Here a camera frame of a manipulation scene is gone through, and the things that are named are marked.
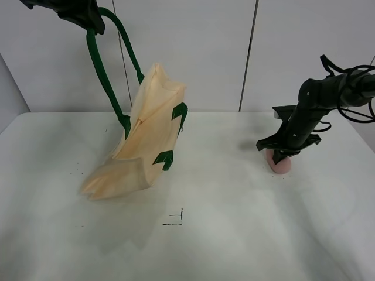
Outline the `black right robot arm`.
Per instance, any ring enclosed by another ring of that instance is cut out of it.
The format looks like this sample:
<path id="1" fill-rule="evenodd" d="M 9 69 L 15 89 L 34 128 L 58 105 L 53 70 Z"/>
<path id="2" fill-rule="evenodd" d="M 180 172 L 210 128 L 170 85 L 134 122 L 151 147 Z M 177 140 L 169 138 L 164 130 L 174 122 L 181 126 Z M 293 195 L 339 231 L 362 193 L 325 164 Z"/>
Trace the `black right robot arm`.
<path id="1" fill-rule="evenodd" d="M 272 161 L 277 164 L 301 150 L 318 144 L 321 138 L 316 126 L 333 110 L 361 107 L 374 98 L 374 75 L 358 68 L 329 76 L 323 80 L 306 80 L 300 87 L 298 103 L 274 107 L 275 117 L 282 121 L 279 130 L 262 140 L 256 147 L 273 151 Z"/>

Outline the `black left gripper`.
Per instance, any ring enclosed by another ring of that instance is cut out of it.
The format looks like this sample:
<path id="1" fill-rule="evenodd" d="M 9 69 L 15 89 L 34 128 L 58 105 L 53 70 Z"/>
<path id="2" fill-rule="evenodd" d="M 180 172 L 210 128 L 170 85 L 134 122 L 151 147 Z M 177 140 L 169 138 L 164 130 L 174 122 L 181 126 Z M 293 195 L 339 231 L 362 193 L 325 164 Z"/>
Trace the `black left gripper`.
<path id="1" fill-rule="evenodd" d="M 21 0 L 33 9 L 41 6 L 55 11 L 60 19 L 74 23 L 85 30 L 92 29 L 95 34 L 103 34 L 105 23 L 95 0 Z"/>

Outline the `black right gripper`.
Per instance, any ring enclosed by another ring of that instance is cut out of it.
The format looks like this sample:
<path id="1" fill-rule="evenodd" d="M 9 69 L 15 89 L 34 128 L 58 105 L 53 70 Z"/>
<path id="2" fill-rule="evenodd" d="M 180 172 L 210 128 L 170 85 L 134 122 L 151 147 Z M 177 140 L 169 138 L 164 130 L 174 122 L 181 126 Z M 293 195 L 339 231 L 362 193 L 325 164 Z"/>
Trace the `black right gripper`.
<path id="1" fill-rule="evenodd" d="M 275 165 L 290 157 L 289 154 L 298 154 L 321 141 L 319 135 L 312 133 L 321 120 L 321 110 L 303 109 L 297 105 L 273 107 L 273 110 L 282 124 L 275 134 L 258 140 L 256 147 L 259 151 L 274 150 L 272 160 Z"/>

